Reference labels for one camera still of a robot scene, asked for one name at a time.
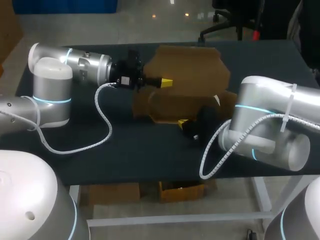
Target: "robotic arm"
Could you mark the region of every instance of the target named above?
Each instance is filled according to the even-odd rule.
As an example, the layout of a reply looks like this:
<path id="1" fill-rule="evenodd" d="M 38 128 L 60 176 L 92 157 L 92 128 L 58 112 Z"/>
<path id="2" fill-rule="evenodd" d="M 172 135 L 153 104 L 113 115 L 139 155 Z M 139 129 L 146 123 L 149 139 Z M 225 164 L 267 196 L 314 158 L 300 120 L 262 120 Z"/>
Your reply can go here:
<path id="1" fill-rule="evenodd" d="M 7 150 L 0 159 L 0 239 L 91 239 L 87 221 L 45 161 Z M 319 240 L 319 223 L 320 177 L 273 219 L 264 239 Z"/>
<path id="2" fill-rule="evenodd" d="M 139 54 L 132 50 L 128 52 L 127 59 L 111 62 L 108 55 L 37 43 L 29 52 L 28 66 L 33 73 L 33 96 L 0 97 L 0 135 L 37 130 L 45 147 L 56 154 L 80 152 L 109 139 L 112 126 L 98 103 L 102 88 L 139 89 L 145 85 L 162 87 L 161 78 L 147 78 L 143 74 Z M 48 145 L 40 128 L 56 128 L 68 123 L 73 80 L 99 86 L 94 102 L 109 127 L 109 133 L 96 144 L 62 152 Z"/>
<path id="3" fill-rule="evenodd" d="M 299 171 L 310 153 L 309 138 L 286 129 L 288 121 L 320 131 L 320 90 L 262 76 L 246 77 L 240 87 L 232 119 L 212 136 L 204 152 L 199 175 L 212 177 L 236 153 L 279 168 Z M 226 154 L 207 175 L 203 168 L 212 142 L 218 137 Z"/>

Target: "office chair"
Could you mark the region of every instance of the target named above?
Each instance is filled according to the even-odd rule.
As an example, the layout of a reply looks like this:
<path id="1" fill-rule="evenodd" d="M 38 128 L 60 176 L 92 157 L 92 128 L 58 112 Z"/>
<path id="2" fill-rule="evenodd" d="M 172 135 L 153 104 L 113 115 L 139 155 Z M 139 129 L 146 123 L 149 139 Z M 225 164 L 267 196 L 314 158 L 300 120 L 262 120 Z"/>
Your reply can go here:
<path id="1" fill-rule="evenodd" d="M 219 15 L 225 17 L 226 21 L 203 30 L 198 39 L 199 43 L 205 42 L 204 35 L 231 27 L 235 27 L 237 39 L 241 41 L 243 37 L 243 27 L 252 30 L 255 29 L 255 23 L 251 20 L 254 20 L 257 16 L 258 1 L 212 0 L 212 7 L 216 9 L 213 22 L 219 22 Z"/>

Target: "brown cardboard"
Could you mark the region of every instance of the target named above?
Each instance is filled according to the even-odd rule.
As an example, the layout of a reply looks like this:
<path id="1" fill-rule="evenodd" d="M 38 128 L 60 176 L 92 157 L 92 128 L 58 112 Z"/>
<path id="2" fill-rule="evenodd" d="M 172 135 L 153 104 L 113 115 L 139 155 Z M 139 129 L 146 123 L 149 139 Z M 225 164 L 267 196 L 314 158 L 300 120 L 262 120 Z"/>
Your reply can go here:
<path id="1" fill-rule="evenodd" d="M 136 202 L 140 200 L 140 188 L 139 183 L 90 185 L 88 195 L 90 206 Z"/>
<path id="2" fill-rule="evenodd" d="M 182 185 L 175 184 L 171 186 L 169 182 L 159 182 L 159 196 L 161 203 L 176 203 L 184 201 L 194 201 L 204 196 L 204 184 L 191 184 L 186 186 L 183 182 Z"/>
<path id="3" fill-rule="evenodd" d="M 0 0 L 0 63 L 19 43 L 23 36 L 11 0 Z"/>
<path id="4" fill-rule="evenodd" d="M 141 89 L 133 96 L 134 117 L 150 116 L 156 123 L 177 123 L 179 119 L 195 119 L 202 106 L 222 109 L 235 102 L 233 93 L 225 92 L 230 72 L 212 47 L 160 46 L 143 72 L 148 78 L 171 79 L 173 86 Z M 221 107 L 215 95 L 221 97 Z"/>

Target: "black table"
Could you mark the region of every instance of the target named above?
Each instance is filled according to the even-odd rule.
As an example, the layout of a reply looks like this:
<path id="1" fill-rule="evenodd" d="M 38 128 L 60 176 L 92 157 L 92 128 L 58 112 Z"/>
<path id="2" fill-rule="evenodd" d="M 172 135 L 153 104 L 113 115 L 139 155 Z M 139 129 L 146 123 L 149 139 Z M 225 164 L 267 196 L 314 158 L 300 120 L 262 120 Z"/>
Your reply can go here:
<path id="1" fill-rule="evenodd" d="M 191 42 L 161 44 L 195 46 Z M 135 49 L 146 62 L 158 46 L 158 43 L 150 43 L 75 48 L 107 54 L 115 61 L 125 58 L 128 49 Z M 221 59 L 231 72 L 228 88 L 231 92 L 237 93 L 242 79 L 250 75 L 318 88 L 307 65 L 290 41 L 218 41 L 208 42 L 206 46 L 215 47 L 221 52 Z M 43 130 L 53 148 L 61 151 L 77 149 L 98 142 L 108 133 L 106 124 L 94 106 L 96 88 L 73 85 L 70 122 L 60 128 Z M 32 96 L 32 89 L 32 74 L 26 68 L 16 94 Z M 41 157 L 65 185 L 199 179 L 203 150 L 185 138 L 176 125 L 154 124 L 149 119 L 134 120 L 132 94 L 132 91 L 124 89 L 106 89 L 101 94 L 101 108 L 112 122 L 114 130 L 111 140 L 103 145 L 76 154 L 56 155 L 42 146 L 36 132 L 24 131 L 0 137 L 0 148 L 29 152 Z M 319 136 L 312 132 L 308 132 L 308 136 L 311 153 L 305 168 L 299 172 L 279 169 L 233 154 L 215 177 L 318 175 Z M 212 169 L 220 157 L 209 156 L 206 170 Z"/>

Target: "floor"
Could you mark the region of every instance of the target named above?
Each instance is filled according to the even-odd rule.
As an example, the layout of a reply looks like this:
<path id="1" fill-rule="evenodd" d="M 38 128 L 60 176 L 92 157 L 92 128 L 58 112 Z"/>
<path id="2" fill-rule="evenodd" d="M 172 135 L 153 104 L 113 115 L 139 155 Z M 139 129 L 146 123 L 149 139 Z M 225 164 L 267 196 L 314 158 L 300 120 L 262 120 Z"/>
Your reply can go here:
<path id="1" fill-rule="evenodd" d="M 213 13 L 211 0 L 120 0 L 116 14 L 21 15 L 24 37 L 3 63 L 0 95 L 15 94 L 34 43 L 63 46 L 197 41 L 200 31 L 212 26 Z M 244 32 L 245 39 L 250 37 L 250 31 Z M 210 34 L 208 39 L 235 40 L 235 29 Z M 265 181 L 274 201 L 288 177 L 267 177 Z M 219 179 L 217 190 L 199 201 L 160 204 L 152 196 L 139 203 L 97 205 L 91 215 L 98 219 L 257 210 L 250 180 L 235 178 Z M 263 239 L 261 222 L 248 220 L 94 228 L 92 240 L 245 240 L 247 229 L 257 231 Z"/>

